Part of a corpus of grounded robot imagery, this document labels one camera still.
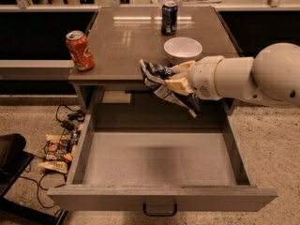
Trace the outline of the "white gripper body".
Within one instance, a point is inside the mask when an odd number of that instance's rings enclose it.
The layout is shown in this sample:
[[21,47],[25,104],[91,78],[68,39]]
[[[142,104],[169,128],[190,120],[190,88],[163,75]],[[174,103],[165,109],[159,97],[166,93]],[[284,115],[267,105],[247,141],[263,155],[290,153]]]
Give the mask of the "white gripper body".
[[206,56],[197,61],[187,75],[187,80],[194,94],[200,99],[219,100],[215,86],[215,73],[222,55]]

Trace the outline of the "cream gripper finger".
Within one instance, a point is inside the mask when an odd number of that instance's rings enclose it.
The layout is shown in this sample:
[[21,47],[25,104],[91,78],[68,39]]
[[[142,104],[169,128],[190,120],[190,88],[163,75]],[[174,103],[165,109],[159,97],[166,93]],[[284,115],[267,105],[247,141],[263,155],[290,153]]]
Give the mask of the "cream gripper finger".
[[188,74],[186,72],[178,73],[171,76],[170,79],[164,81],[166,87],[177,94],[188,96],[193,93],[188,82]]
[[191,68],[194,66],[194,64],[195,64],[194,60],[186,61],[184,63],[172,66],[171,70],[175,74],[182,73],[182,72],[189,72]]

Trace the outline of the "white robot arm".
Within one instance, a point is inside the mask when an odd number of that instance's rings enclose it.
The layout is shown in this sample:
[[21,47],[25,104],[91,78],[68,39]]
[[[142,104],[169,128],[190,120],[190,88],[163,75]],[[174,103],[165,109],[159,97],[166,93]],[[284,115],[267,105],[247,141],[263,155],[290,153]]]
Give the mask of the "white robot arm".
[[184,96],[233,98],[246,103],[300,107],[300,46],[277,43],[256,57],[206,56],[172,68],[164,84]]

